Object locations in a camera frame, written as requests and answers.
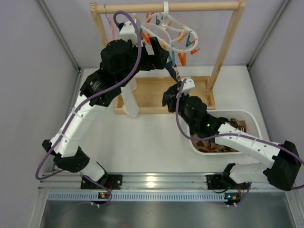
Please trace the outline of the dark navy sock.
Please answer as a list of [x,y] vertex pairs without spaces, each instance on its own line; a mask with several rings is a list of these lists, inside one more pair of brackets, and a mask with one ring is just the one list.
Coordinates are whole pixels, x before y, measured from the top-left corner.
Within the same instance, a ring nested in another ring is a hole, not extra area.
[[177,65],[174,64],[172,61],[167,62],[165,69],[169,72],[170,76],[176,81],[181,80],[181,76],[179,74]]

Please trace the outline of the white plastic clip hanger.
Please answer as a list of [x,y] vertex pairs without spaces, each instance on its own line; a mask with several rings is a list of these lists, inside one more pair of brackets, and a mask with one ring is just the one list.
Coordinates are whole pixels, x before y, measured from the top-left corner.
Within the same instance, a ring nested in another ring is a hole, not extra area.
[[197,33],[169,14],[169,3],[163,3],[163,12],[147,13],[141,24],[142,37],[156,37],[161,47],[178,54],[195,54],[200,50]]

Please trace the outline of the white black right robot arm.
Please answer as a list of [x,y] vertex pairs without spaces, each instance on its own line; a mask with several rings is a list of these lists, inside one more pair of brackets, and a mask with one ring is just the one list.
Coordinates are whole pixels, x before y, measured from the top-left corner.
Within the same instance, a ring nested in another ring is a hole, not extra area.
[[208,141],[223,145],[254,158],[252,164],[229,163],[221,173],[221,181],[227,186],[244,182],[267,182],[290,191],[304,161],[299,158],[296,146],[289,141],[283,144],[265,141],[245,133],[224,119],[207,112],[207,106],[197,96],[189,93],[195,85],[192,80],[179,81],[164,92],[162,106],[175,113],[180,128],[182,118],[190,129],[190,135],[180,132],[191,141]]

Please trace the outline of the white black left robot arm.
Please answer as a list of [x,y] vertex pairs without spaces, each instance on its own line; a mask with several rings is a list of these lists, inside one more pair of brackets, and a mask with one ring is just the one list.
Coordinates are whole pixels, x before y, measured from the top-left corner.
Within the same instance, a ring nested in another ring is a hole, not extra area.
[[121,94],[139,71],[164,69],[169,52],[164,50],[156,37],[150,37],[154,54],[149,55],[145,44],[139,49],[132,41],[113,40],[101,51],[98,70],[89,75],[80,88],[68,118],[51,140],[44,140],[43,148],[54,156],[55,165],[72,173],[80,173],[94,182],[105,185],[106,170],[87,156],[80,142],[91,124],[111,102]]

